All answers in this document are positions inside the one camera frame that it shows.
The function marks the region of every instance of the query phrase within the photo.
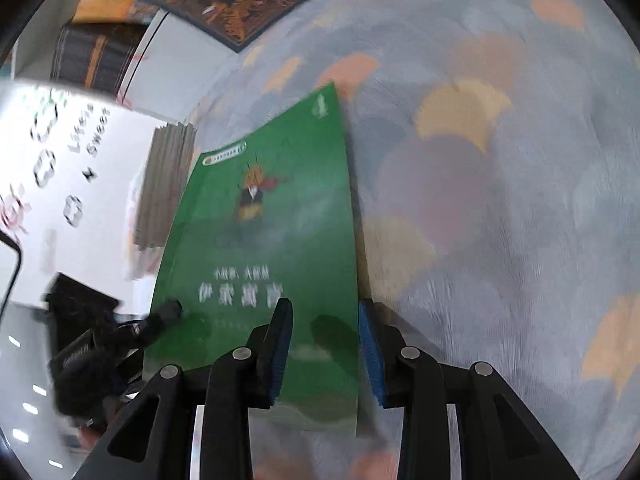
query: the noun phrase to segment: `green book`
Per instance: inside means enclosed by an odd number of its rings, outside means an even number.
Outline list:
[[[358,333],[353,214],[333,84],[232,145],[203,153],[169,234],[152,302],[184,308],[145,351],[145,375],[242,346],[289,298],[282,392],[266,416],[355,430]]]

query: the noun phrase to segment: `orange stripe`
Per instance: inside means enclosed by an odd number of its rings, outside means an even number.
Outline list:
[[[102,51],[104,50],[104,45],[107,43],[106,36],[99,36],[97,41],[95,42],[94,49],[91,52],[91,59],[89,60],[89,66],[86,70],[86,77],[84,78],[84,87],[92,88],[94,86],[95,73],[98,68],[98,62],[102,57]]]

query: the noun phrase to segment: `white wall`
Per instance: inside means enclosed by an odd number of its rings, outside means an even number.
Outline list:
[[[0,97],[0,195],[6,198],[10,185],[16,193],[22,186],[20,200],[31,208],[22,222],[26,232],[15,227],[10,231],[23,250],[12,301],[40,305],[50,279],[64,272],[129,305],[133,284],[123,279],[127,193],[146,161],[154,128],[162,123],[98,99],[69,96],[66,107],[59,107],[58,121],[48,139],[40,143],[31,139],[30,127],[34,111],[40,108],[40,95],[46,92],[42,87],[16,83]],[[83,127],[80,152],[75,153],[68,147],[76,145],[71,134],[89,103],[94,111]],[[86,147],[103,107],[111,114],[92,156]],[[39,188],[33,168],[42,150],[53,152],[56,161],[54,176]],[[87,168],[97,175],[91,182],[82,174]],[[78,227],[69,225],[63,216],[69,195],[82,201]],[[7,231],[1,223],[0,228]]]

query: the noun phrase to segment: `silver screw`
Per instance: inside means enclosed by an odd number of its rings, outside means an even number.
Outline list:
[[[176,365],[167,365],[160,370],[160,376],[163,379],[173,379],[178,374],[178,367]]]
[[[246,346],[241,346],[240,348],[236,348],[231,355],[238,361],[244,361],[251,357],[251,349]]]
[[[485,377],[491,375],[494,372],[494,369],[489,363],[485,363],[482,361],[476,363],[476,365],[474,366],[474,370],[476,371],[476,374],[483,375]]]
[[[420,351],[415,346],[405,346],[400,351],[400,355],[405,359],[417,359],[420,357]]]

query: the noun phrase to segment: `gray fabric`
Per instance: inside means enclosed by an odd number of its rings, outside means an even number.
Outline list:
[[[196,145],[254,131],[355,53],[334,75],[361,294],[437,359],[494,364],[581,478],[615,478],[640,440],[628,35],[602,0],[311,0],[213,76]],[[358,438],[253,419],[257,478],[390,478],[372,452],[394,456],[400,423],[365,397]]]

